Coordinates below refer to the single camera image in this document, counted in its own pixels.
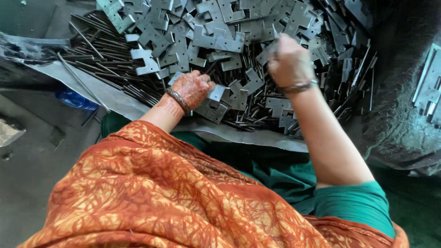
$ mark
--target bracelet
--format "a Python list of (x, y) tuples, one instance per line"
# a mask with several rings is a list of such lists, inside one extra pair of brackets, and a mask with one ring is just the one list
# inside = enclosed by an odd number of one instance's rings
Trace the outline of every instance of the bracelet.
[(317, 79), (307, 79), (307, 80), (299, 80), (295, 81), (293, 85), (288, 87), (279, 87), (279, 89), (282, 91), (282, 93), (295, 93), (295, 92), (302, 92), (306, 91), (311, 86), (318, 86), (318, 80)]
[(165, 92), (181, 106), (186, 114), (191, 113), (190, 107), (187, 105), (187, 103), (185, 103), (184, 99), (176, 91), (169, 87), (165, 90)]

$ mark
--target orange scarf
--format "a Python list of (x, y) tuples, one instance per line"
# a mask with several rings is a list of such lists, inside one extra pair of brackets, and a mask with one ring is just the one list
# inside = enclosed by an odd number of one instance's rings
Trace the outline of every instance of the orange scarf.
[(364, 224), (297, 213), (279, 195), (158, 127), (134, 121), (54, 187), (34, 247), (407, 248)]

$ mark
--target woman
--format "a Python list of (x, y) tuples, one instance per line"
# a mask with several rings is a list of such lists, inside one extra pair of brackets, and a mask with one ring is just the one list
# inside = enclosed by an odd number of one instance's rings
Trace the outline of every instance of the woman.
[(291, 100), (317, 176), (315, 216), (168, 133), (214, 83), (198, 71), (140, 120), (87, 149), (54, 187), (31, 247), (408, 247), (384, 192), (281, 34), (269, 72)]

